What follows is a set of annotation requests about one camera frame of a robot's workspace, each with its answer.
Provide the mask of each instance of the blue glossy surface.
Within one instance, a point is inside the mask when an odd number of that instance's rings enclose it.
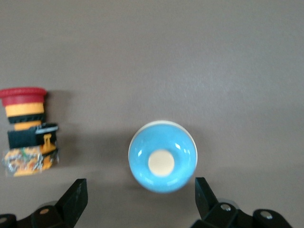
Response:
[[[174,158],[174,169],[165,177],[154,175],[148,166],[156,150],[168,150]],[[159,123],[144,127],[133,138],[129,148],[132,174],[146,189],[168,193],[183,187],[197,164],[196,146],[189,133],[175,123]]]

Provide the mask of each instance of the blue bowl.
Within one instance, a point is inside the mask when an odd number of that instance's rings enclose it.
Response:
[[[180,125],[151,122],[132,138],[129,164],[135,179],[146,189],[173,192],[183,187],[196,169],[196,145]]]

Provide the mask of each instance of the screw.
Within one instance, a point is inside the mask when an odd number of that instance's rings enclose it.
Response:
[[[47,208],[42,209],[42,210],[40,211],[40,215],[44,215],[44,214],[48,213],[48,211],[49,211],[49,209],[47,209]]]
[[[228,204],[222,204],[220,207],[225,211],[231,211],[231,207]]]
[[[263,216],[266,219],[272,219],[272,215],[268,211],[261,211],[261,216]]]
[[[8,219],[6,217],[0,218],[0,224],[6,222]]]

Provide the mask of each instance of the red cap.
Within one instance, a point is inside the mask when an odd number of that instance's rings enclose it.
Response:
[[[2,105],[17,105],[24,103],[43,103],[47,91],[39,87],[17,87],[0,90]]]

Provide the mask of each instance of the gray table surface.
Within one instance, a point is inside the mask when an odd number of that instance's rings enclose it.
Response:
[[[186,228],[199,218],[194,177],[251,214],[295,228],[304,208],[304,1],[0,1],[0,88],[48,90],[60,164],[6,178],[0,214],[19,219],[87,178],[76,228]],[[172,194],[133,178],[128,146],[154,120],[181,124],[195,175]],[[0,109],[0,150],[8,148]]]

